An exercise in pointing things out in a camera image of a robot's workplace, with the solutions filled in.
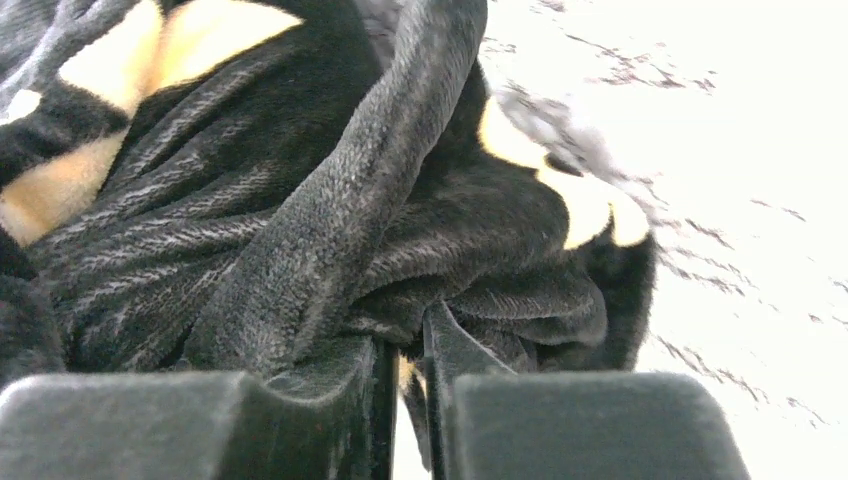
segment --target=black metal bar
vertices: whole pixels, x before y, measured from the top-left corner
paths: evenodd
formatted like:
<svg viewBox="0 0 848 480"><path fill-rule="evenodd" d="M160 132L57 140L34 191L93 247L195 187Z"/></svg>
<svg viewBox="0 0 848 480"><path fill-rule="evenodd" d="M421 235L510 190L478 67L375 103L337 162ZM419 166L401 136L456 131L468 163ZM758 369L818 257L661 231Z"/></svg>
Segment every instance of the black metal bar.
<svg viewBox="0 0 848 480"><path fill-rule="evenodd" d="M454 381L468 373L514 372L469 335L444 303L427 309L423 329L427 426L433 478L458 478L452 424L445 422L453 408Z"/></svg>
<svg viewBox="0 0 848 480"><path fill-rule="evenodd" d="M398 354L394 347L374 362L371 377L371 479L392 480L395 425L397 424Z"/></svg>

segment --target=white floor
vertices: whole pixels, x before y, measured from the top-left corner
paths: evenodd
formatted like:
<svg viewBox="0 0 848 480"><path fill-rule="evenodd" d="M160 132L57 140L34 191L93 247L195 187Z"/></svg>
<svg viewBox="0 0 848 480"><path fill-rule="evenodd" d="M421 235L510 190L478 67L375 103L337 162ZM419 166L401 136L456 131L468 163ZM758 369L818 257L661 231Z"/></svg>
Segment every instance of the white floor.
<svg viewBox="0 0 848 480"><path fill-rule="evenodd" d="M421 466L418 442L412 431L412 422L403 401L398 399L397 426L395 427L394 480L430 480L430 474Z"/></svg>

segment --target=black plush fabric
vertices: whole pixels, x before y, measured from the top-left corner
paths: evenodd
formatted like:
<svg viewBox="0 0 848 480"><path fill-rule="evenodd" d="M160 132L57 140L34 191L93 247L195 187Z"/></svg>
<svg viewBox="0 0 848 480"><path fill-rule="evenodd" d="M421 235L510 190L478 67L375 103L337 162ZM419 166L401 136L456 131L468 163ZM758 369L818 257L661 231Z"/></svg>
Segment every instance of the black plush fabric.
<svg viewBox="0 0 848 480"><path fill-rule="evenodd" d="M350 1L265 0L253 3L302 22L136 108L63 83L64 62L142 1L2 6L0 101L42 96L0 125L4 188L129 128L91 205L24 250L3 237L7 381L180 358L268 378L326 335L373 334L415 357L421 314L441 300L517 370L632 367L653 241L618 247L610 225L564 250L562 198L483 152L488 95L471 64L484 1L408 6L385 73ZM219 3L158 6L167 24Z"/></svg>

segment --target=furry material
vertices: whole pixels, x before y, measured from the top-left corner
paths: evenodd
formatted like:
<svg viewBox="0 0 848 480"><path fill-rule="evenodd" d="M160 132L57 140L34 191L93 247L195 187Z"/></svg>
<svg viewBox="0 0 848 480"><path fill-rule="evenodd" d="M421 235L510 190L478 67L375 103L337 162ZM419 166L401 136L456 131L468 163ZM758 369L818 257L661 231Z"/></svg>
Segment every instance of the furry material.
<svg viewBox="0 0 848 480"><path fill-rule="evenodd" d="M41 340L27 345L50 359L34 369L151 371L183 359L268 378L340 333L377 335L414 360L436 301L518 371L632 368L654 271L644 213L529 140L498 142L512 128L474 61L482 12L482 0L410 4L390 28L397 52L380 62L343 0L60 2L51 27L30 33L66 50L4 73L14 79L4 89L40 95L0 126L32 132L16 137L27 156L4 157L18 172L4 189L69 154L108 174L30 184L98 192L33 243L17 239L42 299L27 311ZM156 54L84 75L98 63L86 52L116 55L127 37L133 53L157 37ZM62 113L68 91L93 112L82 133ZM115 135L114 155L80 153ZM54 136L65 143L38 149ZM66 204L44 205L7 212L39 224L17 212ZM61 344L43 340L54 319ZM4 345L11 379L20 348Z"/></svg>
<svg viewBox="0 0 848 480"><path fill-rule="evenodd" d="M37 373L61 372L62 346L37 272L0 229L0 385Z"/></svg>

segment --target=fuzzy fabric texture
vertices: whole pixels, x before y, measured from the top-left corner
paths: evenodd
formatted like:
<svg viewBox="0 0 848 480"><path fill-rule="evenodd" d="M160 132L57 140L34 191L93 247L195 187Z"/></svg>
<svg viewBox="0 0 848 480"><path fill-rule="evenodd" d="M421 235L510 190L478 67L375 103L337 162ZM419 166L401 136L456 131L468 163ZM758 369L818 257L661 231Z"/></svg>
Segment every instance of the fuzzy fabric texture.
<svg viewBox="0 0 848 480"><path fill-rule="evenodd" d="M385 71L346 0L14 7L0 253L31 265L0 277L26 337L0 339L7 381L177 364L269 379L340 334L415 359L440 302L517 371L633 367L645 215L547 155L492 151L516 131L476 61L485 0L404 9ZM50 361L19 355L38 347Z"/></svg>

